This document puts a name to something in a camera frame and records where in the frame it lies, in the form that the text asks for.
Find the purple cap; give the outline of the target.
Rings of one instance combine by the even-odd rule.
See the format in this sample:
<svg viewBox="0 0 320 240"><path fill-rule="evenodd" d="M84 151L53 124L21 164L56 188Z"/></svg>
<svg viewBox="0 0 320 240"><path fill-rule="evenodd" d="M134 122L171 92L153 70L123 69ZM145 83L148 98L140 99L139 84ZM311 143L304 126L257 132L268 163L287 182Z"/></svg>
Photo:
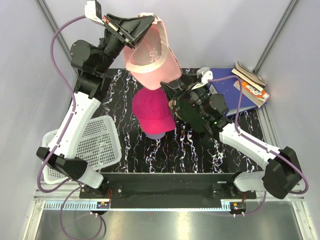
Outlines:
<svg viewBox="0 0 320 240"><path fill-rule="evenodd" d="M162 132L162 133L156 133L156 134L150 134L150 133L145 133L146 137L148 137L149 139L152 139L152 140L159 140L161 138L163 138L165 136L165 132Z"/></svg>

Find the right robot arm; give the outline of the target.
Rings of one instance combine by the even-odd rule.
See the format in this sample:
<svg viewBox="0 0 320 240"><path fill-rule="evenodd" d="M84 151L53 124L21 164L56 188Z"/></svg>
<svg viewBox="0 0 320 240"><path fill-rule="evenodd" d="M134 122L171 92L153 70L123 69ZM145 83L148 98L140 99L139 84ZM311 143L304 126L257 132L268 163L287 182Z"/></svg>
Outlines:
<svg viewBox="0 0 320 240"><path fill-rule="evenodd" d="M239 198L244 192L267 192L277 199L294 194L294 187L304 181L304 194L309 184L302 173L296 152L290 148L272 146L243 131L238 122L227 116L228 107L223 95L210 86L215 82L210 73L203 76L182 75L177 85L161 82L172 111L183 122L200 133L240 151L260 167L261 171L238 172L227 185L228 195Z"/></svg>

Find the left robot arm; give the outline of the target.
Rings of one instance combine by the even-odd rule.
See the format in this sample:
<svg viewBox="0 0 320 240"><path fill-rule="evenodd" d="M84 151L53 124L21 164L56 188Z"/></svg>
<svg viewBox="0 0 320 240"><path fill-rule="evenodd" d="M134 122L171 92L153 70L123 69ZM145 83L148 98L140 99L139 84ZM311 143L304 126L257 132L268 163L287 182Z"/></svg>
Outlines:
<svg viewBox="0 0 320 240"><path fill-rule="evenodd" d="M65 175L68 179L85 184L97 198L108 193L104 177L93 170L88 163L76 157L80 139L98 109L110 86L107 71L124 47L135 49L139 46L155 21L155 16L139 15L122 18L110 13L102 16L97 13L76 17L62 25L58 34L72 23L88 19L104 27L104 36L99 45L94 46L84 40L77 40L70 49L71 66L78 71L74 88L65 83L71 93L70 107L60 125L56 136L48 146L39 147L36 156L42 161L39 174L46 166Z"/></svg>

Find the dark green cap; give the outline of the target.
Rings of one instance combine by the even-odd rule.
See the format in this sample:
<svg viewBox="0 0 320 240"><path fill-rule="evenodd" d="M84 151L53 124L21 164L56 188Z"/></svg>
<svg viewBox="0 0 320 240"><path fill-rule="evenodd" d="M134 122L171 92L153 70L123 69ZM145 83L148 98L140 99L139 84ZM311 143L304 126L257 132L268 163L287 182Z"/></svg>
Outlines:
<svg viewBox="0 0 320 240"><path fill-rule="evenodd" d="M197 110L186 100L177 100L173 107L177 116L186 124L189 124L191 128L197 133L203 133L205 131L205 121L202 119Z"/></svg>

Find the pink cap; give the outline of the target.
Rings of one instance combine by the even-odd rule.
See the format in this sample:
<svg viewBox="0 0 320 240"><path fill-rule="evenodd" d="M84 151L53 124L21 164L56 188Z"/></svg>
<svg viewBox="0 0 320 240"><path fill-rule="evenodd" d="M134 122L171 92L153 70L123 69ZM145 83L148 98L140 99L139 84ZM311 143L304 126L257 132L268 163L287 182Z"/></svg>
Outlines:
<svg viewBox="0 0 320 240"><path fill-rule="evenodd" d="M179 79L182 70L169 46L164 22L151 12L142 12L138 16L153 16L154 21L138 47L123 48L125 69L143 87L157 90L161 82L170 83Z"/></svg>

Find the red mesh cap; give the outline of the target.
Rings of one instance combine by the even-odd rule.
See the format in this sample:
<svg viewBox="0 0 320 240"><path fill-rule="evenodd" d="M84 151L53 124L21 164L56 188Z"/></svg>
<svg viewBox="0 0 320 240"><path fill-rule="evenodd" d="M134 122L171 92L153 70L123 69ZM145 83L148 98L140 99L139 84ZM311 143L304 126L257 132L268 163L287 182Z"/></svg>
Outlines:
<svg viewBox="0 0 320 240"><path fill-rule="evenodd" d="M141 129L148 135L159 135L176 128L165 92L158 88L140 89L132 101L132 113Z"/></svg>

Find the beige baseball cap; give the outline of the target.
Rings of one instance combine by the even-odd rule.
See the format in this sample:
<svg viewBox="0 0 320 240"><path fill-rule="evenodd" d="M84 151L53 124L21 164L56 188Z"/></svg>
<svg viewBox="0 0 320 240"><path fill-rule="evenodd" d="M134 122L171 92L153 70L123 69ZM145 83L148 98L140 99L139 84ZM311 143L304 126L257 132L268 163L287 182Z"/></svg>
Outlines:
<svg viewBox="0 0 320 240"><path fill-rule="evenodd" d="M174 106L175 106L175 100L171 100L168 105L169 105L169 108L171 109L171 111L174 113L175 110L174 110Z"/></svg>

